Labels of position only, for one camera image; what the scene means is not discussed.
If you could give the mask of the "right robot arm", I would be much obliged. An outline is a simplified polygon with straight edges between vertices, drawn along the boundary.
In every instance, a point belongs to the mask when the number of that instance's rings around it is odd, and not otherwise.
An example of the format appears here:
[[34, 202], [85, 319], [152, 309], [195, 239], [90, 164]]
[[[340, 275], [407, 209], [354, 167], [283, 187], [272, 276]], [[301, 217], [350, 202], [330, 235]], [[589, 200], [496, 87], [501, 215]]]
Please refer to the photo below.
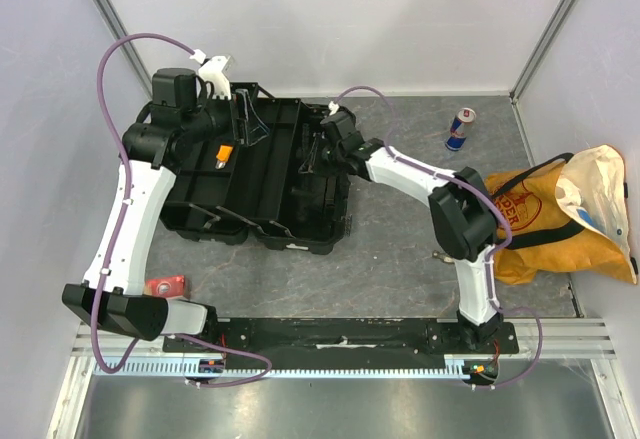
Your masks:
[[378, 138], [366, 140], [355, 117], [332, 103], [319, 123], [319, 137], [305, 155], [302, 173], [348, 174], [389, 186], [429, 209], [436, 241], [454, 261], [459, 288], [458, 340], [483, 351], [503, 321], [495, 292], [493, 256], [499, 211], [476, 170], [459, 172], [422, 163]]

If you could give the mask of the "black t-handle wrench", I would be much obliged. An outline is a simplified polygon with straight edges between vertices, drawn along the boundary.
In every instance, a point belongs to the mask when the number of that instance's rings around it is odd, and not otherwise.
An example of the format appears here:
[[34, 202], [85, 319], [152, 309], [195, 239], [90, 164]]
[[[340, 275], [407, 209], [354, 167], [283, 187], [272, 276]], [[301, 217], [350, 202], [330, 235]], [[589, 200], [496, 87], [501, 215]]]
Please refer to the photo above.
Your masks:
[[[302, 162], [300, 149], [304, 139], [309, 138], [314, 133], [308, 125], [305, 125], [302, 130], [301, 146], [296, 151], [296, 158], [300, 164]], [[329, 174], [325, 169], [324, 174], [299, 174], [298, 167], [295, 167], [296, 175], [294, 185], [291, 187], [291, 194], [296, 201], [296, 219], [300, 222], [306, 222], [314, 215], [319, 215], [323, 212], [327, 181], [331, 177], [335, 177], [336, 174]]]

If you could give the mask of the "black plastic toolbox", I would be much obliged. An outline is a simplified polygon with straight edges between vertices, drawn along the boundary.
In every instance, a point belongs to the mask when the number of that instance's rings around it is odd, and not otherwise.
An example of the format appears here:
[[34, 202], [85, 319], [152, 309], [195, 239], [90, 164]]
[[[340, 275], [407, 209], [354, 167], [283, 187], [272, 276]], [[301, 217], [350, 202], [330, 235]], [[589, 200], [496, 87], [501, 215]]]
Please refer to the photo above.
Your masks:
[[348, 176], [339, 174], [327, 181], [323, 212], [306, 222], [296, 219], [296, 201], [290, 192], [300, 164], [296, 151], [303, 127], [320, 132], [328, 106], [276, 98], [256, 83], [235, 83], [232, 88], [249, 91], [270, 135], [252, 147], [234, 147], [221, 170], [215, 169], [216, 153], [230, 141], [220, 138], [198, 144], [166, 199], [161, 223], [192, 241], [238, 245], [254, 235], [271, 250], [330, 253], [349, 227]]

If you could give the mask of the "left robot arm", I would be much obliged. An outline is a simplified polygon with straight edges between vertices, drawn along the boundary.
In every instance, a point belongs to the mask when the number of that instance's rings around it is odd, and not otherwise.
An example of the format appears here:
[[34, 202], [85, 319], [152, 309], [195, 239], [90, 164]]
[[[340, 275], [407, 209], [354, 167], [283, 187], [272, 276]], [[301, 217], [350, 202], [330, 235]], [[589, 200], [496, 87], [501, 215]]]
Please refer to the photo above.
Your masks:
[[163, 68], [152, 99], [119, 139], [118, 186], [99, 248], [82, 281], [68, 284], [63, 304], [86, 325], [140, 340], [185, 334], [196, 350], [220, 339], [213, 310], [145, 294], [145, 267], [161, 210], [196, 146], [223, 139], [250, 147], [267, 134], [247, 90], [231, 85], [227, 59], [193, 71]]

